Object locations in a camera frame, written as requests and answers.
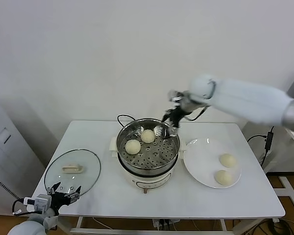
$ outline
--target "white wall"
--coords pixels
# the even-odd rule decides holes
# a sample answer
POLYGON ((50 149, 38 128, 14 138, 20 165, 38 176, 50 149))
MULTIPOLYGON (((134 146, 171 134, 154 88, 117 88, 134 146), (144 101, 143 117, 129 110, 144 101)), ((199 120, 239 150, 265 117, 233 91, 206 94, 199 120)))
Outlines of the white wall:
POLYGON ((294 0, 0 0, 0 102, 44 163, 71 120, 161 118, 201 73, 287 89, 294 0))

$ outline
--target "table leg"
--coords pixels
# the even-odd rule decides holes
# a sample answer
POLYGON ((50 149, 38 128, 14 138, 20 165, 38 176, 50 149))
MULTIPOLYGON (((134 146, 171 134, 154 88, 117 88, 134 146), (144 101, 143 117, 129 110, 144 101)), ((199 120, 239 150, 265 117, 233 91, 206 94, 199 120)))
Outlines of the table leg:
POLYGON ((278 197, 290 197, 294 204, 294 189, 285 176, 279 176, 284 188, 275 188, 274 191, 278 197))
POLYGON ((80 217, 78 218, 78 221, 77 221, 77 225, 76 225, 76 227, 77 227, 77 228, 80 228, 80 226, 82 226, 82 222, 83 222, 83 217, 80 216, 80 217))
POLYGON ((222 231, 227 231, 224 219, 221 219, 220 223, 221 223, 222 231))
POLYGON ((251 229, 255 225, 259 224, 263 219, 244 219, 238 225, 234 226, 234 235, 241 235, 245 233, 248 229, 251 229))

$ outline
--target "white stand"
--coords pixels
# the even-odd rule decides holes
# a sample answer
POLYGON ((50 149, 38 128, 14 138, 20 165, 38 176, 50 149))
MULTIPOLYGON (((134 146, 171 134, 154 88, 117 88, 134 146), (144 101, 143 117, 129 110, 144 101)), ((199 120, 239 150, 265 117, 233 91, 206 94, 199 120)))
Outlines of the white stand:
POLYGON ((247 219, 240 222, 233 228, 233 231, 227 231, 225 222, 220 219, 222 226, 222 231, 142 231, 142 230, 109 230, 109 229, 85 229, 81 228, 83 217, 78 218, 78 222, 75 228, 63 227, 61 229, 65 231, 66 234, 84 234, 84 235, 240 235, 252 228, 254 225, 260 223, 262 219, 247 219))
POLYGON ((285 176, 279 176, 284 188, 275 188, 274 191, 278 197, 290 197, 294 204, 294 189, 285 176))

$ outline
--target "wooden floor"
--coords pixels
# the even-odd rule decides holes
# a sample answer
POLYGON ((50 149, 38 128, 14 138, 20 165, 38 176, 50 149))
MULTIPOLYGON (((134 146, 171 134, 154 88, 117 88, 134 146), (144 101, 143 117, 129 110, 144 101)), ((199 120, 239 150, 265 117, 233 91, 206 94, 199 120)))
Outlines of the wooden floor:
MULTIPOLYGON (((268 177, 272 186, 274 188, 282 188, 281 182, 276 176, 268 177)), ((294 188, 294 176, 287 177, 294 188)), ((294 221, 294 205, 292 204, 289 197, 280 197, 279 198, 285 211, 286 215, 284 219, 294 221)), ((98 221, 112 227, 113 229, 129 229, 129 230, 155 230, 152 225, 152 220, 150 219, 112 219, 112 218, 97 218, 98 221)), ((6 235, 11 228, 15 225, 20 224, 21 222, 26 221, 26 217, 13 217, 13 216, 0 216, 0 235, 6 235)), ((77 217, 70 217, 72 225, 76 225, 77 217)), ((202 231, 210 231, 212 229, 218 231, 221 230, 221 225, 219 221, 214 220, 194 220, 197 227, 202 231)), ((226 226, 228 230, 232 230, 233 222, 235 224, 239 223, 239 220, 226 220, 226 226)), ((289 223, 294 232, 294 224, 289 223)), ((104 228, 102 225, 95 222, 92 218, 85 218, 82 224, 83 228, 104 228)), ((175 227, 178 231, 196 231, 191 220, 183 220, 178 223, 175 223, 175 227)), ((271 234, 266 225, 262 225, 262 228, 267 234, 271 234)), ((58 229, 57 231, 49 231, 48 235, 64 235, 65 233, 58 229)), ((263 231, 259 228, 255 231, 254 235, 265 235, 263 231)))

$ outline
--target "white cabinet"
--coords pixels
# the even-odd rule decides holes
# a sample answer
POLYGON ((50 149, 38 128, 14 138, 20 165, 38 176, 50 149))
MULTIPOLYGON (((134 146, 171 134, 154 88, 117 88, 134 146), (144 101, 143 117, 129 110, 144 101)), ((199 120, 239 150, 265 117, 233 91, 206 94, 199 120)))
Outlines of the white cabinet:
POLYGON ((0 106, 0 214, 11 214, 15 196, 30 196, 45 168, 0 106))

